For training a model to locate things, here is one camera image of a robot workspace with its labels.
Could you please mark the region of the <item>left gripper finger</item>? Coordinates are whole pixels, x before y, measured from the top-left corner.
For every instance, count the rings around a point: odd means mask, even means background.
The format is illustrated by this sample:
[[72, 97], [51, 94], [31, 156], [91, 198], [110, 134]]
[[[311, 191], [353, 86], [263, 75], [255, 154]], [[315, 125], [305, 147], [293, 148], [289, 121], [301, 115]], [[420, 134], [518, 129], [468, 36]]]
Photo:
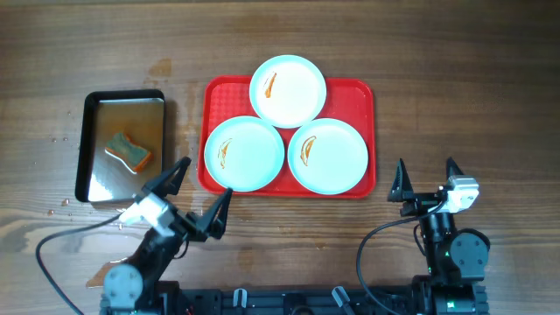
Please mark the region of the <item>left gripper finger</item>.
[[233, 189], [228, 188], [208, 209], [197, 219], [196, 240], [207, 240], [214, 238], [219, 240], [226, 232], [228, 209]]
[[146, 182], [142, 193], [154, 193], [156, 196], [177, 195], [191, 162], [189, 157], [182, 157], [172, 168]]

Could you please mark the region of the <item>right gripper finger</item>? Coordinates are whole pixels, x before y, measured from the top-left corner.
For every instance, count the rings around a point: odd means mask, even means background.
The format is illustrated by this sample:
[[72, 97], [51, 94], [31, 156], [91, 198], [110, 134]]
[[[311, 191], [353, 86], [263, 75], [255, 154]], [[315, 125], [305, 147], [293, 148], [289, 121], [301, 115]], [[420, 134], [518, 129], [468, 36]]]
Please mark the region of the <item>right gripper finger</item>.
[[455, 179], [456, 177], [464, 176], [464, 173], [461, 171], [457, 163], [454, 161], [452, 157], [448, 157], [446, 159], [446, 177], [448, 180]]
[[414, 190], [403, 160], [400, 158], [395, 170], [395, 179], [388, 193], [389, 202], [405, 202], [414, 199]]

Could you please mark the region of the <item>green orange sponge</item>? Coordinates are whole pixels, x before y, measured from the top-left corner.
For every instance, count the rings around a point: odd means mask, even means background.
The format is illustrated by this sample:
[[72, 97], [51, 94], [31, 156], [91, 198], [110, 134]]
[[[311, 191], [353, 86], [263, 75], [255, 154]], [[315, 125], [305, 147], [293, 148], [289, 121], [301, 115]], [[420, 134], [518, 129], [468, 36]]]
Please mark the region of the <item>green orange sponge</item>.
[[106, 142], [105, 152], [121, 161], [133, 174], [141, 172], [152, 160], [153, 154], [136, 144], [130, 136], [119, 132]]

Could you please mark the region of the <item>white plate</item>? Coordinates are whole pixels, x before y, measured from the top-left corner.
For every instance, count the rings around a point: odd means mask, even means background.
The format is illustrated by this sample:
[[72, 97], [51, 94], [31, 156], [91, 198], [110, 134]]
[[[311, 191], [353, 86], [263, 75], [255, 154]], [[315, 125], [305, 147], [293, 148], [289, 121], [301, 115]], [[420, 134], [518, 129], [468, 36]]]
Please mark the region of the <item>white plate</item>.
[[248, 115], [220, 123], [206, 140], [203, 159], [224, 188], [248, 193], [275, 179], [284, 164], [284, 141], [264, 120]]
[[368, 168], [368, 147], [351, 125], [333, 118], [313, 120], [297, 129], [287, 149], [296, 181], [307, 190], [336, 195], [354, 188]]
[[297, 55], [279, 55], [253, 73], [248, 96], [267, 123], [293, 129], [315, 119], [326, 103], [326, 79], [319, 68]]

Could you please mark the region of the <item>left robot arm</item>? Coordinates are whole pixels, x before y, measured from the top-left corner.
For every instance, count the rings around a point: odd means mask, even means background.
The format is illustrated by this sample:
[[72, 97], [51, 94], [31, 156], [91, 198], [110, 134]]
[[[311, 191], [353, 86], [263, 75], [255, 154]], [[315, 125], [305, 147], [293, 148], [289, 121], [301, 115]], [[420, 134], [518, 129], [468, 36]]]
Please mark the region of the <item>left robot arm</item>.
[[192, 314], [176, 281], [161, 276], [191, 242], [219, 240], [226, 232], [233, 190], [228, 188], [202, 215], [184, 213], [168, 199], [179, 192], [191, 163], [182, 157], [171, 169], [146, 182], [133, 203], [119, 216], [124, 224], [146, 221], [150, 229], [135, 252], [111, 267], [103, 280], [101, 314]]

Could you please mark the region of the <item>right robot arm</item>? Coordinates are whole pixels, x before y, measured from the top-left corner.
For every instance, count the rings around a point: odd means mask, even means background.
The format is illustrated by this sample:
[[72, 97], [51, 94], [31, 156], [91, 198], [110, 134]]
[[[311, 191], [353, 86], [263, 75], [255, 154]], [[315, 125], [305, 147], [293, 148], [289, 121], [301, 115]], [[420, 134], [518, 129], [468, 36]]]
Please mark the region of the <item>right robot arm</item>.
[[400, 215], [417, 222], [418, 243], [428, 267], [407, 288], [408, 314], [481, 314], [477, 283], [485, 278], [491, 243], [473, 228], [458, 229], [454, 216], [469, 209], [480, 185], [465, 175], [452, 158], [446, 160], [446, 183], [436, 192], [415, 192], [405, 164], [399, 160], [388, 201], [400, 203]]

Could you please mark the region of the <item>red plastic tray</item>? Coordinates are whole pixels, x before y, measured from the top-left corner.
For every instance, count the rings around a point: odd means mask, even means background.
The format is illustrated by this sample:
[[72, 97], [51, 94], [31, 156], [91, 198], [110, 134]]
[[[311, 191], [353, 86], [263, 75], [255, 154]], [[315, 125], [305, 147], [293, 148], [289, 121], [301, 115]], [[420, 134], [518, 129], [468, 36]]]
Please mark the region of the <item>red plastic tray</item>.
[[[209, 174], [204, 161], [204, 149], [211, 132], [229, 118], [254, 116], [249, 100], [249, 75], [220, 75], [206, 86], [199, 141], [197, 177], [200, 185], [210, 193], [219, 194], [224, 188]], [[333, 118], [348, 123], [362, 136], [368, 151], [368, 167], [360, 182], [338, 199], [362, 199], [376, 186], [375, 157], [375, 96], [362, 80], [354, 78], [327, 78], [325, 106], [320, 118]], [[273, 181], [251, 193], [253, 196], [318, 198], [318, 193], [300, 185], [291, 174], [289, 166], [283, 165]]]

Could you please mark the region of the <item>black water basin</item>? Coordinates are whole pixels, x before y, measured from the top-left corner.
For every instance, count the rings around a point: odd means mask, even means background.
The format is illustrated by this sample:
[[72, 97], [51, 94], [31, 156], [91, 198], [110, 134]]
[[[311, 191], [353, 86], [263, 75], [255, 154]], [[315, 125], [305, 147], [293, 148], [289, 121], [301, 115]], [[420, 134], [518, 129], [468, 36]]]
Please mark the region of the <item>black water basin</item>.
[[[75, 198], [84, 203], [131, 200], [161, 173], [165, 156], [165, 97], [157, 89], [100, 91], [84, 102]], [[151, 153], [143, 167], [107, 151], [124, 134]]]

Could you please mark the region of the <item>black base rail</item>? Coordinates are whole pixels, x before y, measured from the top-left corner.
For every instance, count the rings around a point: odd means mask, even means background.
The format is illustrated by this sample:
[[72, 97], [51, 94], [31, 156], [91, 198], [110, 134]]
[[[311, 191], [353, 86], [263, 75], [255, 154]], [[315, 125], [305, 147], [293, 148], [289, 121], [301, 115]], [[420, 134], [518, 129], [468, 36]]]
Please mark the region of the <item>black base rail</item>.
[[486, 288], [448, 291], [409, 286], [376, 287], [375, 298], [363, 290], [182, 290], [164, 293], [154, 307], [118, 310], [102, 297], [101, 314], [475, 314], [489, 315]]

